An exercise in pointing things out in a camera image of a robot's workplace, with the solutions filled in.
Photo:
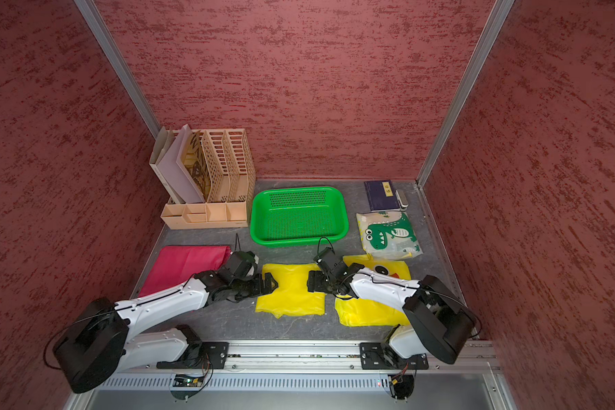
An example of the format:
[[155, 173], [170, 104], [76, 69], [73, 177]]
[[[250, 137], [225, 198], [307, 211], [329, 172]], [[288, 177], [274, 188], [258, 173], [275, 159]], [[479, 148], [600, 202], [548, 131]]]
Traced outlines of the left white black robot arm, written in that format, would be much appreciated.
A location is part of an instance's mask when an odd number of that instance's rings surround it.
[[145, 365], [207, 371], [215, 362], [193, 329], [178, 325], [154, 332], [153, 327], [216, 302], [241, 302], [277, 289], [271, 273], [227, 281], [222, 272], [206, 271], [146, 297], [120, 302], [99, 298], [64, 329], [52, 353], [76, 394], [97, 388], [115, 373]]

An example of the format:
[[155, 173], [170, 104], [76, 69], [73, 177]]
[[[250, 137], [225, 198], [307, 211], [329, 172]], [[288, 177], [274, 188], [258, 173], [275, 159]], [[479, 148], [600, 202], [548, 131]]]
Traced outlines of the plain yellow raincoat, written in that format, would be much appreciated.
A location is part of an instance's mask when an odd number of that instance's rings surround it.
[[257, 298], [256, 312], [272, 314], [276, 319], [283, 316], [299, 317], [324, 315], [326, 295], [309, 292], [309, 273], [317, 271], [315, 263], [302, 265], [266, 264], [263, 273], [271, 273], [278, 288], [270, 295]]

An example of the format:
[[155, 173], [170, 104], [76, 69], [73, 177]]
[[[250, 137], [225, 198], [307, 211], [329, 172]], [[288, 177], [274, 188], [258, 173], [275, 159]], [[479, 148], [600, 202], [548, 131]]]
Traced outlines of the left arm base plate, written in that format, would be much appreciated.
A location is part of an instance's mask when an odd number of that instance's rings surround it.
[[162, 361], [157, 369], [220, 370], [225, 366], [229, 349], [226, 342], [191, 343], [176, 361]]

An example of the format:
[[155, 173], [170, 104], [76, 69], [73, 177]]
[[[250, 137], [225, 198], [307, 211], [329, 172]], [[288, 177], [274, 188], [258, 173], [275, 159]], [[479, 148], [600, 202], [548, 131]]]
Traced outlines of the green dinosaur raincoat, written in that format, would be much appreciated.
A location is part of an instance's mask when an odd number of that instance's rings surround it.
[[408, 215], [380, 211], [356, 215], [362, 249], [375, 259], [401, 261], [423, 254]]

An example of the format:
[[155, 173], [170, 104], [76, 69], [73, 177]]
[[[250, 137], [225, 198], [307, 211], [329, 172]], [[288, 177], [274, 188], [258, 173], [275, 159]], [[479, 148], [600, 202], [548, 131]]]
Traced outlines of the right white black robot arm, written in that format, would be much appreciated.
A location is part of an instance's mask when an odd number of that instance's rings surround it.
[[476, 314], [432, 275], [422, 280], [405, 280], [354, 263], [340, 273], [311, 271], [307, 290], [377, 302], [403, 312], [411, 327], [404, 338], [411, 343], [403, 348], [391, 337], [388, 345], [405, 359], [428, 353], [453, 365], [480, 325]]

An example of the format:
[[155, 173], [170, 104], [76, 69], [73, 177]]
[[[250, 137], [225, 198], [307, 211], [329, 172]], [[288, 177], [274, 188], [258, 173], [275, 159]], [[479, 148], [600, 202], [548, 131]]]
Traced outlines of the yellow duck raincoat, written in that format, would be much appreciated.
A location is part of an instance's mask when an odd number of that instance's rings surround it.
[[[408, 265], [404, 261], [375, 260], [369, 255], [345, 256], [343, 261], [347, 265], [358, 263], [369, 268], [374, 273], [379, 273], [391, 278], [411, 279]], [[349, 301], [336, 300], [335, 309], [338, 312], [339, 321], [343, 326], [408, 326], [406, 314], [382, 303], [352, 299]]]

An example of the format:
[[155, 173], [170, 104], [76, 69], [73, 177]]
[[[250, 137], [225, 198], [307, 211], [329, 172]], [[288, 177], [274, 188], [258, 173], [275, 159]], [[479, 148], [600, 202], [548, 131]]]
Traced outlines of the pink raincoat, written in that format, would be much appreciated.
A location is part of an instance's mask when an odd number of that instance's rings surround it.
[[140, 297], [182, 285], [191, 275], [219, 269], [232, 254], [229, 246], [166, 246], [157, 257]]

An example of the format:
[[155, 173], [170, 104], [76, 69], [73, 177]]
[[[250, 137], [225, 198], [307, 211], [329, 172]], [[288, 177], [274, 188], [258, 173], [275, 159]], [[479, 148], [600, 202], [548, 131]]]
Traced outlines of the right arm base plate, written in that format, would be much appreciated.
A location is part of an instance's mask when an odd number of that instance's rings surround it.
[[360, 362], [363, 370], [423, 371], [429, 369], [425, 354], [404, 359], [387, 343], [360, 343]]

